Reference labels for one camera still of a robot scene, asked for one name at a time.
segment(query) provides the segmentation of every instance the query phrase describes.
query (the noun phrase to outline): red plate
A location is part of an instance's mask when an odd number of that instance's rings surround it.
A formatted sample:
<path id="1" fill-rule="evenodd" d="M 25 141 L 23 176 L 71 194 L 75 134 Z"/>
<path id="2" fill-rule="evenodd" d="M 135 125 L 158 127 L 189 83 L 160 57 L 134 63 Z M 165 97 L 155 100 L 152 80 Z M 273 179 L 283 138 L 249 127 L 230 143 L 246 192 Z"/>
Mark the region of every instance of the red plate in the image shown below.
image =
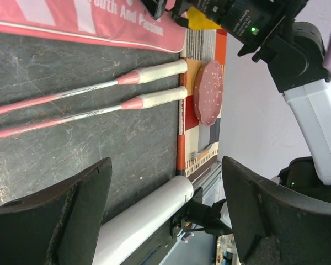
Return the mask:
<path id="1" fill-rule="evenodd" d="M 223 73 L 219 62 L 212 60 L 197 72 L 193 104 L 198 120 L 213 125 L 220 114 L 223 98 Z"/>

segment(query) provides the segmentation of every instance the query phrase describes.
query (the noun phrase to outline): yellow object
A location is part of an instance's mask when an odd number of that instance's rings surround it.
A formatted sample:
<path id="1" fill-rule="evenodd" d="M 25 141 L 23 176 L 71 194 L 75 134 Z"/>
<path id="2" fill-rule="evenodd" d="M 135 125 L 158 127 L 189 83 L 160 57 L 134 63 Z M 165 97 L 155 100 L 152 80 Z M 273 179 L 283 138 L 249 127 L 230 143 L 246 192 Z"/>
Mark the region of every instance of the yellow object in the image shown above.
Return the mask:
<path id="1" fill-rule="evenodd" d="M 190 7 L 188 10 L 189 29 L 201 30 L 201 29 L 221 29 L 215 22 L 206 18 L 195 7 Z"/>

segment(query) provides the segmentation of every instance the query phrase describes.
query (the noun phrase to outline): white wall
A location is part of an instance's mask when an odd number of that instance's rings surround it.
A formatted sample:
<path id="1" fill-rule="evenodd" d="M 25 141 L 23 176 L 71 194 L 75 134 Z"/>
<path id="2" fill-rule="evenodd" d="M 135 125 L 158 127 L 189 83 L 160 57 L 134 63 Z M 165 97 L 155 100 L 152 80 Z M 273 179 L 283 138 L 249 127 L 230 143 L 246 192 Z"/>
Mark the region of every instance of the white wall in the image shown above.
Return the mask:
<path id="1" fill-rule="evenodd" d="M 327 44 L 331 0 L 310 0 L 297 20 L 315 24 Z M 271 178 L 292 159 L 309 155 L 309 150 L 266 64 L 254 63 L 250 55 L 237 57 L 241 47 L 239 41 L 228 38 L 220 157 L 231 156 Z"/>

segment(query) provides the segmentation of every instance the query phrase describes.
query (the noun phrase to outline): gray table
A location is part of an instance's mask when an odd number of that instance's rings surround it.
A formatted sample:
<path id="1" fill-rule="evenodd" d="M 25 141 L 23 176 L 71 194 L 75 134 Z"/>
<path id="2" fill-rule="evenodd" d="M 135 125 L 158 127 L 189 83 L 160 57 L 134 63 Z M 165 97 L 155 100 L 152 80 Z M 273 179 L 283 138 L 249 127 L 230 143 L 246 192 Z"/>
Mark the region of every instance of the gray table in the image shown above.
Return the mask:
<path id="1" fill-rule="evenodd" d="M 0 34 L 0 105 L 105 82 L 176 54 Z M 118 104 L 178 86 L 169 77 L 116 86 L 0 115 L 0 129 Z M 178 103 L 118 111 L 0 139 L 0 205 L 113 161 L 107 221 L 175 175 Z"/>

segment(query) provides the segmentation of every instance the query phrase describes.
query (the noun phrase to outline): white tube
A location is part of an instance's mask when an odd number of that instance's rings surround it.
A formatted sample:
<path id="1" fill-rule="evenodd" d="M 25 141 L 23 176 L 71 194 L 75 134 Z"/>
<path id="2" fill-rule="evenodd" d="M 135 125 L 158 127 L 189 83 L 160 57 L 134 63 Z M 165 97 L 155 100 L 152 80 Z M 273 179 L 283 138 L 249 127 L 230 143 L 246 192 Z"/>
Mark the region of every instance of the white tube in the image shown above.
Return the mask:
<path id="1" fill-rule="evenodd" d="M 193 194 L 192 183 L 176 176 L 111 219 L 100 228 L 93 265 L 121 264 Z"/>

